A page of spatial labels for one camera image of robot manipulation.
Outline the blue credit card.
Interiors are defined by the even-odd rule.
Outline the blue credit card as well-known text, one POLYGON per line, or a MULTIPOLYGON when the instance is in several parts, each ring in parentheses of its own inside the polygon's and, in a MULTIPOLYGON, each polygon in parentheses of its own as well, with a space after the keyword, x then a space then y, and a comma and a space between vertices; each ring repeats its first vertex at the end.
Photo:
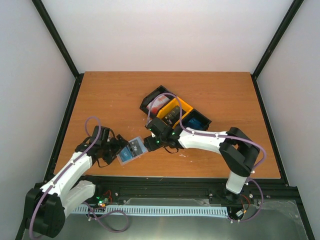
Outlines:
POLYGON ((131 150, 128 147, 123 148, 118 154, 118 158, 121 164, 129 162, 133 158, 131 150))

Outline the yellow card bin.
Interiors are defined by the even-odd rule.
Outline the yellow card bin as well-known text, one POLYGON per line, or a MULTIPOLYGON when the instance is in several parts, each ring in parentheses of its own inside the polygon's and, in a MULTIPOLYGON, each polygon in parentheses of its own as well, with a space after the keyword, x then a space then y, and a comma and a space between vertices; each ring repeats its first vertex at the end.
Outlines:
POLYGON ((157 117, 172 128, 175 128, 180 121, 180 110, 182 118, 186 117, 194 108, 179 98, 180 104, 176 98, 166 103, 157 113, 157 117))

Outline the black card bin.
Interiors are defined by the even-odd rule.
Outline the black card bin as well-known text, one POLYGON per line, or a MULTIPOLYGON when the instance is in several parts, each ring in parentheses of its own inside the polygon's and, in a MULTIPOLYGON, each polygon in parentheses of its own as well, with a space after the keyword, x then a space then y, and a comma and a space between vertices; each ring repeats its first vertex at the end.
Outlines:
POLYGON ((139 109, 153 119, 173 98, 172 92, 160 85, 142 100, 139 109))
POLYGON ((212 121, 200 113, 198 110, 193 109, 188 115, 182 119, 182 125, 185 128, 191 128, 200 131, 208 130, 212 121))

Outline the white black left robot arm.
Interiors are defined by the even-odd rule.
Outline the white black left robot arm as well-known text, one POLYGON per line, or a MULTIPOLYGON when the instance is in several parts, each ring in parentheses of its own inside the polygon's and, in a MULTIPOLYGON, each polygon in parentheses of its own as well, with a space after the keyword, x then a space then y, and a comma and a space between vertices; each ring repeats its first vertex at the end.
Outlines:
POLYGON ((112 163, 127 144, 127 140, 110 128, 95 126, 92 135, 75 148, 70 160, 51 180, 27 192, 23 224, 30 238, 56 237, 76 207, 89 198, 95 202, 101 200, 104 188, 80 177, 100 159, 112 163))

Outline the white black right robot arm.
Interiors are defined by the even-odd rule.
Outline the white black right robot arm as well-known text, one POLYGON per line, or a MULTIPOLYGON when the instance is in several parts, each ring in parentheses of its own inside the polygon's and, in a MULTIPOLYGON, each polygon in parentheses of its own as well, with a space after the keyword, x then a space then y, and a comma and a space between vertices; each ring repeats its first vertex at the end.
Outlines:
POLYGON ((229 202, 235 202, 240 197, 260 154, 258 145, 236 127, 221 132, 180 125, 173 128, 156 117, 147 123, 146 128, 151 136, 146 137, 143 144, 149 152, 159 148, 175 149, 177 152, 182 149, 199 149, 221 155, 230 170, 221 197, 229 202))

